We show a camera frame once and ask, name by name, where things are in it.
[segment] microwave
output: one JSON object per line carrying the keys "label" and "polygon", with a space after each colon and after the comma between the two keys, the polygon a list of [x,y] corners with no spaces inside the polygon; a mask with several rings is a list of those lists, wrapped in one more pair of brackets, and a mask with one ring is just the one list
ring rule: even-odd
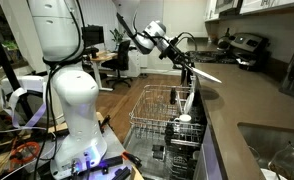
{"label": "microwave", "polygon": [[241,8],[242,0],[217,0],[216,13],[235,10],[239,12]]}

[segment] backsplash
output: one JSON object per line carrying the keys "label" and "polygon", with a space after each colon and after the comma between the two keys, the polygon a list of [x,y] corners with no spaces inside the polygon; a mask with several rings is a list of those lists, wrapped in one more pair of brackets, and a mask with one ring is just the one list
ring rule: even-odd
{"label": "backsplash", "polygon": [[217,27],[218,37],[223,36],[227,28],[230,28],[230,34],[248,32],[268,38],[271,57],[290,62],[294,53],[294,13],[251,15],[223,20]]}

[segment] desk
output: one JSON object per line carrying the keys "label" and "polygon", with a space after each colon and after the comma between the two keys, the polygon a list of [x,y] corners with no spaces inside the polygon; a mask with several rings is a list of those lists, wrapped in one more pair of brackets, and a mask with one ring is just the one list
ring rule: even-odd
{"label": "desk", "polygon": [[113,90],[112,88],[104,88],[101,85],[98,65],[101,62],[112,60],[115,57],[117,57],[117,53],[107,53],[106,51],[99,51],[97,53],[96,58],[90,57],[90,60],[92,62],[92,68],[94,69],[94,73],[95,73],[95,80],[96,80],[96,83],[98,85],[99,90],[103,90],[103,91],[112,91]]}

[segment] dishwasher rack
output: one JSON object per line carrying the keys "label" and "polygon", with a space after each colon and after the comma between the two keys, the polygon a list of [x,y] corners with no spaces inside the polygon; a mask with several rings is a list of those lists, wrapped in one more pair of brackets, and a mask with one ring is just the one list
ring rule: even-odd
{"label": "dishwasher rack", "polygon": [[130,123],[136,137],[165,140],[166,144],[200,147],[205,126],[200,124],[199,110],[192,106],[191,123],[182,123],[175,118],[193,89],[181,86],[147,85],[134,106]]}

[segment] computer monitor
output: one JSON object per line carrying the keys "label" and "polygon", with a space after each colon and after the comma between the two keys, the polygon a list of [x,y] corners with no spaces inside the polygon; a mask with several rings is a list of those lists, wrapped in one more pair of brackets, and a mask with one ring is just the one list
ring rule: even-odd
{"label": "computer monitor", "polygon": [[102,26],[88,25],[87,27],[82,28],[82,33],[86,47],[105,43],[104,29]]}

